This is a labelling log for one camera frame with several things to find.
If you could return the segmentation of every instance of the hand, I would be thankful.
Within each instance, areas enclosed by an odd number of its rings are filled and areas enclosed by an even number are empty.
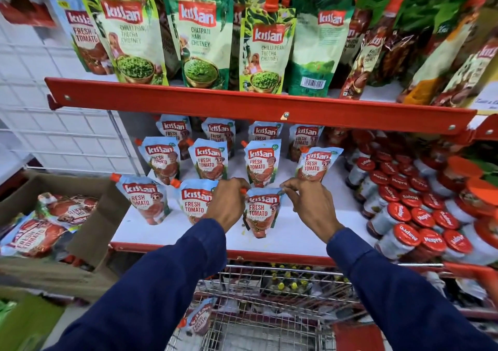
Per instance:
[[[205,218],[215,219],[225,233],[237,222],[246,208],[246,195],[240,189],[249,190],[251,186],[244,178],[220,180],[213,192]]]
[[[344,228],[337,221],[332,194],[320,182],[290,178],[280,186],[294,205],[294,212],[323,242]]]

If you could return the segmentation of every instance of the person's right hand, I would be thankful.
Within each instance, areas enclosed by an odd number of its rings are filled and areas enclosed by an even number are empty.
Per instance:
[[[337,221],[332,194],[320,182],[290,178],[280,186],[294,204],[294,212],[323,242],[344,228]]]

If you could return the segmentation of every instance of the cardboard box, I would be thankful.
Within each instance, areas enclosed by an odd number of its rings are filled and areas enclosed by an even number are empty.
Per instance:
[[[0,231],[18,213],[30,213],[43,192],[60,195],[98,197],[99,204],[67,246],[67,251],[95,267],[93,272],[53,260],[0,257],[0,272],[47,292],[78,296],[95,301],[102,296],[118,276],[106,261],[109,242],[129,201],[108,178],[75,178],[52,174],[27,173],[28,182],[0,203]]]
[[[2,351],[37,351],[64,313],[64,308],[41,297],[10,287],[0,287],[0,299],[17,303],[0,323]]]

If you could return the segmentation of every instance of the navy blue shirt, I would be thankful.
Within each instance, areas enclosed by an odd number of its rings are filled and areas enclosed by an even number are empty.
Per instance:
[[[147,253],[47,350],[163,351],[199,279],[226,266],[226,242],[216,221],[201,220],[175,245]],[[335,233],[327,253],[393,350],[498,350],[426,279],[390,263],[351,229]]]

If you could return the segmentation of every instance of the barcode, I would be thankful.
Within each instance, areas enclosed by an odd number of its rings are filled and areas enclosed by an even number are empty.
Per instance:
[[[325,87],[326,82],[327,80],[325,79],[313,79],[308,77],[302,77],[301,86],[308,89],[321,90]]]

